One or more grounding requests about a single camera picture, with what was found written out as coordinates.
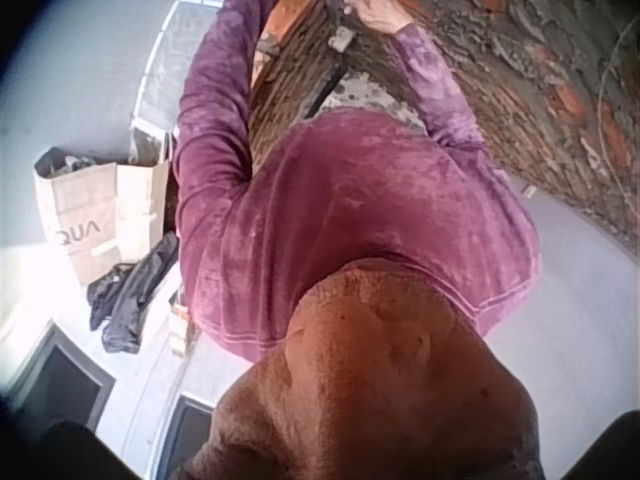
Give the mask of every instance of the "person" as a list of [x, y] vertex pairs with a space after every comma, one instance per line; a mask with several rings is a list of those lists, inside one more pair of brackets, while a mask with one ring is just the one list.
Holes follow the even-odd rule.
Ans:
[[542, 478], [533, 402], [482, 339], [539, 277], [538, 238], [451, 71], [397, 0], [348, 0], [390, 37], [427, 135], [338, 109], [252, 177], [252, 61], [275, 3], [226, 0], [180, 103], [187, 304], [255, 365], [178, 477]]

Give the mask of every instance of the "cable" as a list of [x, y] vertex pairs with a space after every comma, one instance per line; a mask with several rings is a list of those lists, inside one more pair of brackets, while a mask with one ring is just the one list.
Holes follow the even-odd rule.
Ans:
[[605, 69], [602, 75], [602, 82], [600, 83], [600, 93], [598, 95], [598, 135], [600, 137], [600, 148], [602, 149], [602, 155], [605, 160], [605, 163], [607, 164], [607, 167], [609, 168], [609, 170], [611, 171], [611, 174], [613, 175], [613, 179], [616, 181], [618, 189], [620, 190], [620, 193], [622, 194], [622, 197], [624, 198], [625, 203], [631, 210], [631, 213], [633, 213], [633, 215], [636, 218], [640, 218], [638, 216], [638, 210], [636, 209], [636, 206], [633, 204], [633, 201], [625, 193], [624, 188], [622, 187], [622, 182], [618, 178], [618, 175], [616, 174], [616, 171], [614, 170], [613, 165], [611, 164], [611, 160], [609, 159], [609, 152], [604, 142], [604, 133], [602, 131], [602, 102], [604, 98], [604, 87], [607, 82], [607, 75], [609, 75], [609, 72], [611, 71], [611, 67], [613, 66], [613, 59], [618, 53], [618, 49], [620, 48], [620, 45], [622, 45], [622, 41], [624, 40], [624, 37], [627, 35], [627, 33], [629, 33], [629, 31], [631, 31], [631, 29], [633, 28], [633, 26], [638, 20], [640, 20], [640, 14], [636, 15], [636, 17], [629, 22], [629, 25], [627, 25], [627, 28], [625, 28], [622, 34], [620, 35], [620, 38], [618, 39], [618, 43], [616, 43], [616, 46], [613, 48], [613, 52], [611, 52], [611, 57], [609, 58], [609, 63], [607, 65], [607, 68]]

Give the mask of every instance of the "brown paper bag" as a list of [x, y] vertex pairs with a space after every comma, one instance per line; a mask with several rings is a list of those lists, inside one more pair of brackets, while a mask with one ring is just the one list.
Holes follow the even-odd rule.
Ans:
[[71, 260], [81, 285], [117, 263], [136, 263], [163, 235], [170, 137], [152, 139], [134, 129], [128, 162], [105, 162], [51, 177], [66, 165], [52, 148], [34, 168], [47, 240]]

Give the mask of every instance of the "stone wall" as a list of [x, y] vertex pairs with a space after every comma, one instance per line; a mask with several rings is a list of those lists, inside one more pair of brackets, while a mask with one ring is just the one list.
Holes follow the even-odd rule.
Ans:
[[[333, 0], [304, 0], [295, 33], [255, 92], [251, 119], [259, 160], [299, 118], [337, 54], [326, 47], [341, 21], [357, 32], [343, 61], [411, 100], [386, 39], [343, 18]], [[403, 0], [454, 69], [496, 160], [562, 198], [638, 251], [640, 20], [603, 73], [620, 34], [640, 12], [613, 0]], [[328, 13], [323, 6], [329, 5]]]

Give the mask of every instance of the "long-sleeve shirt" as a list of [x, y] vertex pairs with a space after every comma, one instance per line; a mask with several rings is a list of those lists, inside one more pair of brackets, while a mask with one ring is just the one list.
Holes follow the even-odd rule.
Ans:
[[422, 274], [486, 334], [539, 276], [538, 238], [422, 28], [400, 30], [391, 49], [428, 135], [337, 110], [293, 126], [252, 178], [252, 61], [275, 3], [227, 0], [185, 82], [175, 168], [192, 318], [257, 361], [311, 287], [382, 258]]

